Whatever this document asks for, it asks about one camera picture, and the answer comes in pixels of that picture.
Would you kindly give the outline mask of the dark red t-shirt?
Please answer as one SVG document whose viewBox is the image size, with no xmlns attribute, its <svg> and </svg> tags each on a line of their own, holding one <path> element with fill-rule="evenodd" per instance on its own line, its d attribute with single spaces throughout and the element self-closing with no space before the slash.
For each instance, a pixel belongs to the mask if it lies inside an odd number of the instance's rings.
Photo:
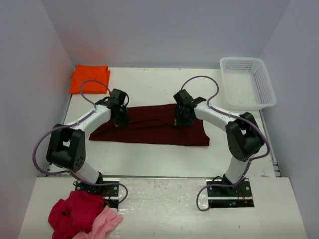
<svg viewBox="0 0 319 239">
<path fill-rule="evenodd" d="M 144 143 L 207 147 L 210 138 L 206 135 L 203 121 L 195 119 L 192 126 L 175 126 L 174 104 L 128 108 L 130 122 L 116 127 L 109 121 L 98 127 L 90 141 Z"/>
</svg>

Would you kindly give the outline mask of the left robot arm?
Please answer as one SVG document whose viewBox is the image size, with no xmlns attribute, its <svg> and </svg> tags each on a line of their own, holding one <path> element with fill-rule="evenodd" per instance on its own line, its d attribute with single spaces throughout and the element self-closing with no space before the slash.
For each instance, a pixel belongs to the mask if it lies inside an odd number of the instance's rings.
<svg viewBox="0 0 319 239">
<path fill-rule="evenodd" d="M 114 89 L 110 96 L 93 103 L 93 108 L 68 125 L 57 124 L 50 133 L 46 159 L 68 170 L 89 185 L 97 185 L 100 173 L 86 162 L 86 139 L 101 125 L 112 121 L 116 127 L 130 122 L 126 92 Z"/>
</svg>

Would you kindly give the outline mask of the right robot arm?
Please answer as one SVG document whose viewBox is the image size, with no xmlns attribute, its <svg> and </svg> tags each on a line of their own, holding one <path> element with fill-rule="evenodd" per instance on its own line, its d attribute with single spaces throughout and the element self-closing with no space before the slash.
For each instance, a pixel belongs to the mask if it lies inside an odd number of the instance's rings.
<svg viewBox="0 0 319 239">
<path fill-rule="evenodd" d="M 194 120 L 208 122 L 226 133 L 232 155 L 229 167 L 219 184 L 212 187 L 235 188 L 244 180 L 253 157 L 265 144 L 252 114 L 226 114 L 220 108 L 211 109 L 203 97 L 193 98 L 186 90 L 177 92 L 174 117 L 176 126 L 193 126 Z"/>
</svg>

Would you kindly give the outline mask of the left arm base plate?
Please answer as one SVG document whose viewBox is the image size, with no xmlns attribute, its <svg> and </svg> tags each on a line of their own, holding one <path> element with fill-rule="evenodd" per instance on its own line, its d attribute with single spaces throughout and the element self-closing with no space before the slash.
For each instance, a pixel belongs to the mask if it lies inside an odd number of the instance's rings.
<svg viewBox="0 0 319 239">
<path fill-rule="evenodd" d="M 102 196 L 105 199 L 105 206 L 109 208 L 118 209 L 119 207 L 119 180 L 106 180 L 100 178 L 99 182 L 105 183 L 116 183 L 115 185 L 109 186 L 90 186 L 80 181 L 74 181 L 73 185 L 76 191 L 85 191 L 90 194 Z"/>
</svg>

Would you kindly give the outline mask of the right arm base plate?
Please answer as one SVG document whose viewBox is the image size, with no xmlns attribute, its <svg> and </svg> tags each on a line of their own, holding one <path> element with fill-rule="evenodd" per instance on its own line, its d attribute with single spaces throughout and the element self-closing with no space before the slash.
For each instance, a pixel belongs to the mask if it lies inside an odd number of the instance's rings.
<svg viewBox="0 0 319 239">
<path fill-rule="evenodd" d="M 245 179 L 236 188 L 208 187 L 208 204 L 214 208 L 253 208 L 254 201 L 250 182 Z"/>
</svg>

